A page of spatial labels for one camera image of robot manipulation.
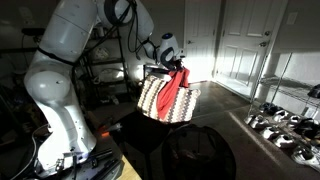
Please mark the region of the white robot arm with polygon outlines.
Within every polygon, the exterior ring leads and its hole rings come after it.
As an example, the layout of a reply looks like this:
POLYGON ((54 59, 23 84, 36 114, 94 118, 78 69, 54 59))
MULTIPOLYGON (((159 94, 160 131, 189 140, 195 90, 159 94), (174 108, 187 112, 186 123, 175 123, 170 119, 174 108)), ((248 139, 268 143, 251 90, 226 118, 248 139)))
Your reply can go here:
POLYGON ((72 82, 93 28, 133 24, 146 55, 169 66, 179 54, 175 36, 166 33, 155 46, 153 20, 140 0, 61 0, 40 41, 24 84, 45 115, 49 137, 40 145, 35 169, 46 178, 85 162, 97 140, 89 130, 72 82))

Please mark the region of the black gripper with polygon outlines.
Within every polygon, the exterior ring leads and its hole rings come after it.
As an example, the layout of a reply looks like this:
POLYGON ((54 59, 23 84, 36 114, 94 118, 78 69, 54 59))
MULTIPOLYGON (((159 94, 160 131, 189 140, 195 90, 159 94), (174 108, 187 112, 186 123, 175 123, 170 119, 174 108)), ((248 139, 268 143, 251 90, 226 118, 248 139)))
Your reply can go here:
POLYGON ((176 57, 172 59, 172 65, 176 71, 180 71, 184 68, 182 59, 177 59, 176 57))

